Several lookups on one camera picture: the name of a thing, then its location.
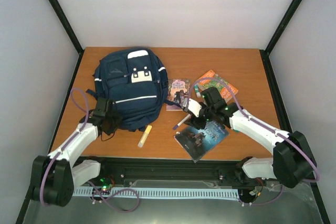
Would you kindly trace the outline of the dark blue Wuthering Heights book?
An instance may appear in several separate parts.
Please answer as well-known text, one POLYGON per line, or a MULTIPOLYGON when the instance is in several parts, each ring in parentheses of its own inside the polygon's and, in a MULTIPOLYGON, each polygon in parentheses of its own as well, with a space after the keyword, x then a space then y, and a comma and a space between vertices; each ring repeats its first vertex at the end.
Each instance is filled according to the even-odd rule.
POLYGON ((197 130, 191 126, 177 132, 175 140, 188 153, 191 160, 197 163, 205 154, 229 136, 224 126, 217 122, 207 122, 205 129, 197 130))

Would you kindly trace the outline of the navy blue backpack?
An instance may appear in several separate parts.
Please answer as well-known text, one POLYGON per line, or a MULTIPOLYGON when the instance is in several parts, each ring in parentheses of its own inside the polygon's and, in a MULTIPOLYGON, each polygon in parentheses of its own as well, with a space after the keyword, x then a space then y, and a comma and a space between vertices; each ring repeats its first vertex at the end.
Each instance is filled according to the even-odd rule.
POLYGON ((134 47, 112 52, 99 61, 94 71, 95 99, 113 101, 122 117, 122 130, 144 131, 160 114, 168 95, 166 68, 148 48, 134 47))

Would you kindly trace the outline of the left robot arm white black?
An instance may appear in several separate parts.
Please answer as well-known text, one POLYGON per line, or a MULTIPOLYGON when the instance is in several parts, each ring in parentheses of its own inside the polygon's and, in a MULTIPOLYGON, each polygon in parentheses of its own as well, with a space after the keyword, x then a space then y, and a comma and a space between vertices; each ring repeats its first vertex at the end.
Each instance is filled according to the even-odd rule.
POLYGON ((32 200, 64 207, 77 187, 91 179, 100 184, 108 180, 109 170, 98 161, 86 159, 80 164, 76 161, 100 135, 114 134, 119 128, 122 118, 115 107, 113 100, 99 98, 95 109, 86 113, 58 148, 34 159, 30 178, 32 200))

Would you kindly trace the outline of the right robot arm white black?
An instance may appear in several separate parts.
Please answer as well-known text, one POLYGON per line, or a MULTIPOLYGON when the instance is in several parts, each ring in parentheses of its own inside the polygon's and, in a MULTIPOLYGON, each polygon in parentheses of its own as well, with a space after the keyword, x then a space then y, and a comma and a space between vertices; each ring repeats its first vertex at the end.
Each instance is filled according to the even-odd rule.
POLYGON ((227 104, 216 88, 201 93, 203 101, 185 98, 184 111, 191 115, 187 124, 204 129, 207 122, 217 122, 234 131, 245 134, 271 155, 271 158, 246 157, 234 173, 239 183, 247 179, 275 179, 288 188, 312 178, 317 168, 306 137, 298 131, 293 133, 273 127, 243 109, 237 102, 227 104))

